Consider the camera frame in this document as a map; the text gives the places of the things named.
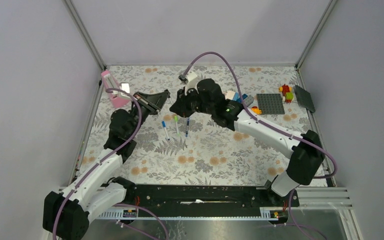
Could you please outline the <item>white pen green tip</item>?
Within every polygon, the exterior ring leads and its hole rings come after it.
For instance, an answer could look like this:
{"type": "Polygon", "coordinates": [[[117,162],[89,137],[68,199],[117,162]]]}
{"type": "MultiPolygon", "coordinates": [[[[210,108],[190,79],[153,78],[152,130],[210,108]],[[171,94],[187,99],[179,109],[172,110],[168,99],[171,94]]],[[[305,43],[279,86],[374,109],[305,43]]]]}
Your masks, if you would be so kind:
{"type": "Polygon", "coordinates": [[[178,116],[176,114],[174,115],[173,118],[174,118],[174,123],[175,123],[176,134],[179,136],[180,135],[179,118],[178,118],[178,116]]]}

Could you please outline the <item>blue gel pen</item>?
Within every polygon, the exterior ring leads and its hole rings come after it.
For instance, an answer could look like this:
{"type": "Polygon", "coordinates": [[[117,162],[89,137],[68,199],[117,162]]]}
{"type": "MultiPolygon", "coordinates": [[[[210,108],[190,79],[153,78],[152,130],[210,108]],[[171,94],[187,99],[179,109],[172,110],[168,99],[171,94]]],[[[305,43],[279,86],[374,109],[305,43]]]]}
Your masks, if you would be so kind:
{"type": "Polygon", "coordinates": [[[187,138],[189,135],[189,128],[190,128],[190,117],[186,120],[186,127],[185,127],[185,137],[187,138]]]}

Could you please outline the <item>white pen dark tip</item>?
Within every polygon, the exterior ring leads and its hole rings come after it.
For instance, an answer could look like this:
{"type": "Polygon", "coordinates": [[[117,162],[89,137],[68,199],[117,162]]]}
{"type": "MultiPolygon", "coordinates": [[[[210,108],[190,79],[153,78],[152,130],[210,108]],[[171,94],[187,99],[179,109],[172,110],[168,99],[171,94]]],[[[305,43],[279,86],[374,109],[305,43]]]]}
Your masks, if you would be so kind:
{"type": "Polygon", "coordinates": [[[170,140],[170,136],[169,136],[168,129],[167,129],[165,121],[163,120],[161,122],[161,124],[162,124],[163,130],[164,130],[164,133],[165,133],[165,137],[169,141],[170,140]]]}

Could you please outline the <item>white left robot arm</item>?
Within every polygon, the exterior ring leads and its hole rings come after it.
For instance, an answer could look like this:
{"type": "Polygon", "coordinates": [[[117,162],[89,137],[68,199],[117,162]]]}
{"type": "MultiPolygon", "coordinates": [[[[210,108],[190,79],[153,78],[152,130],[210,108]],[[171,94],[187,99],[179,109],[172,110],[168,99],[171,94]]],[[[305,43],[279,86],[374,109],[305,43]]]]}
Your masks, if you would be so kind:
{"type": "Polygon", "coordinates": [[[54,240],[80,240],[89,225],[111,206],[137,206],[136,184],[123,177],[111,179],[132,155],[134,137],[150,115],[157,115],[170,92],[127,94],[130,110],[117,109],[110,116],[108,139],[97,160],[61,192],[51,191],[44,199],[42,227],[54,240]]]}

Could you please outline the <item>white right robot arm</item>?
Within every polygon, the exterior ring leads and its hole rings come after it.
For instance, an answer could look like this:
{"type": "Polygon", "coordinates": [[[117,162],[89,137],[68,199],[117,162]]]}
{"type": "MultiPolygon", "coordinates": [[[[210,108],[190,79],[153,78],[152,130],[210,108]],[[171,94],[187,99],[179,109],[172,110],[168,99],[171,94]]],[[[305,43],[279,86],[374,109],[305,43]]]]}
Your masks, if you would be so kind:
{"type": "Polygon", "coordinates": [[[210,78],[179,89],[169,110],[182,118],[208,114],[218,126],[259,139],[288,158],[286,170],[275,177],[266,193],[273,206],[281,205],[298,186],[308,186],[325,158],[317,133],[300,133],[265,120],[243,103],[227,99],[220,85],[210,78]]]}

